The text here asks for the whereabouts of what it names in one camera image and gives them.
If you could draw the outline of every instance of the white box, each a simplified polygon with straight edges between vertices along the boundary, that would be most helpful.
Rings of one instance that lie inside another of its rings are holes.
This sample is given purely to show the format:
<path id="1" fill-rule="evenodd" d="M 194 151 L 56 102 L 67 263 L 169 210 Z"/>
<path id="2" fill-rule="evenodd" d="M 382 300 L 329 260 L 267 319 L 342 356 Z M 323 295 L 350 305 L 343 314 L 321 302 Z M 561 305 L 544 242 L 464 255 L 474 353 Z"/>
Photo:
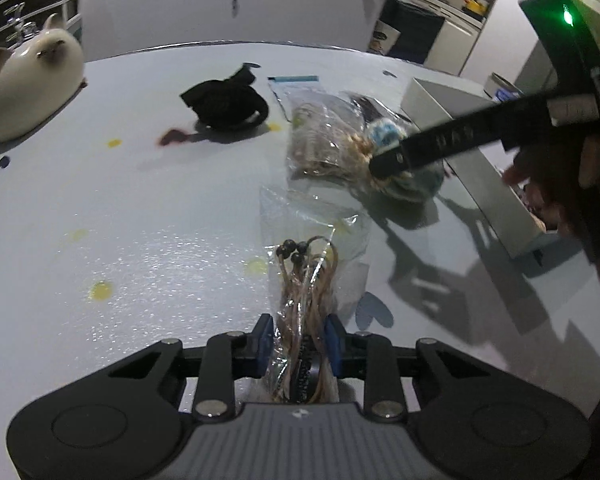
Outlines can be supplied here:
<path id="1" fill-rule="evenodd" d="M 486 97 L 414 78 L 400 106 L 419 129 L 425 130 L 491 105 L 493 103 Z M 453 156 L 447 161 L 509 255 L 515 258 L 558 240 L 557 232 L 547 232 L 544 224 L 502 182 L 500 173 L 483 151 L 490 154 L 492 161 L 495 154 L 498 166 L 512 160 L 512 155 L 505 154 L 502 147 L 492 145 Z"/>

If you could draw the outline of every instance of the glossy table surface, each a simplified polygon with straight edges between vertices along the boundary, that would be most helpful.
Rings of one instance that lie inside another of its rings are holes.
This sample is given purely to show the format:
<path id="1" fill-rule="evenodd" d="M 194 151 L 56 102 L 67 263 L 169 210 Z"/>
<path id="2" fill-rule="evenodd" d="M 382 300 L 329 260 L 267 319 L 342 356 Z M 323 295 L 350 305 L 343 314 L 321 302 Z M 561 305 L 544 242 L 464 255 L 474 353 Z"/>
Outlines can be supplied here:
<path id="1" fill-rule="evenodd" d="M 181 92 L 243 62 L 261 66 L 254 87 L 270 104 L 267 128 L 233 143 L 201 135 L 158 145 L 169 128 L 194 132 Z M 399 60 L 287 45 L 88 63 L 88 86 L 8 146 L 11 163 L 0 170 L 0 479 L 16 478 L 4 435 L 29 401 L 166 336 L 198 346 L 269 311 L 258 194 L 286 186 L 288 123 L 267 85 L 284 75 L 318 75 L 328 91 L 395 110 L 414 76 L 481 94 Z M 374 221 L 366 290 L 380 301 L 346 320 L 350 332 L 401 346 L 432 336 L 592 410 L 600 285 L 572 245 L 548 248 L 542 267 L 531 256 L 512 262 L 455 178 L 424 208 L 307 186 Z M 350 393 L 360 395 L 355 381 Z"/>

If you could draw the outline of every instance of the red stain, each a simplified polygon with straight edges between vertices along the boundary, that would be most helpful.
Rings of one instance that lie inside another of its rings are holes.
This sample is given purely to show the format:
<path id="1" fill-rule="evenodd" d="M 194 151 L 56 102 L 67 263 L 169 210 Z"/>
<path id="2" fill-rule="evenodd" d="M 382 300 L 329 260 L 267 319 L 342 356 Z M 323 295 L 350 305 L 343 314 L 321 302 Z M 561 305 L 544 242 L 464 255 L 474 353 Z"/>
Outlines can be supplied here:
<path id="1" fill-rule="evenodd" d="M 168 146 L 172 142 L 177 142 L 178 144 L 182 144 L 183 142 L 192 141 L 193 134 L 189 134 L 184 130 L 179 130 L 177 128 L 171 128 L 168 132 L 166 132 L 160 139 L 158 140 L 159 146 Z"/>

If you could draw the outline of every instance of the green light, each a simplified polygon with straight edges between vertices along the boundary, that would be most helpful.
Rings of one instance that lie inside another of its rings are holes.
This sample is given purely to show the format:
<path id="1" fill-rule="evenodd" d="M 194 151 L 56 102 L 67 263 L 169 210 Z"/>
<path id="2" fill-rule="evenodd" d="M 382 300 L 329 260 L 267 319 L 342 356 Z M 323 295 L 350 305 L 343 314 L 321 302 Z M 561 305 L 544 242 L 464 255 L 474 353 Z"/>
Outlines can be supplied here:
<path id="1" fill-rule="evenodd" d="M 567 9 L 567 6 L 564 6 L 564 21 L 573 27 L 573 16 L 569 12 L 569 9 Z"/>

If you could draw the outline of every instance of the wall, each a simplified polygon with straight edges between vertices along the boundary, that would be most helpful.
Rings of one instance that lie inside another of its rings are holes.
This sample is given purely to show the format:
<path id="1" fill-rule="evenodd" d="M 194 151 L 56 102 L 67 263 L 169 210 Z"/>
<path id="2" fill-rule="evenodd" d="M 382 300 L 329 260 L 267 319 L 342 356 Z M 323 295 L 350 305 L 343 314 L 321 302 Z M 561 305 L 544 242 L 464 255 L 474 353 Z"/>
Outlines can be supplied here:
<path id="1" fill-rule="evenodd" d="M 537 42 L 518 0 L 496 0 L 461 76 L 484 84 L 497 72 L 515 81 Z"/>
<path id="2" fill-rule="evenodd" d="M 187 41 L 294 41 L 366 50 L 384 0 L 82 0 L 88 59 Z"/>

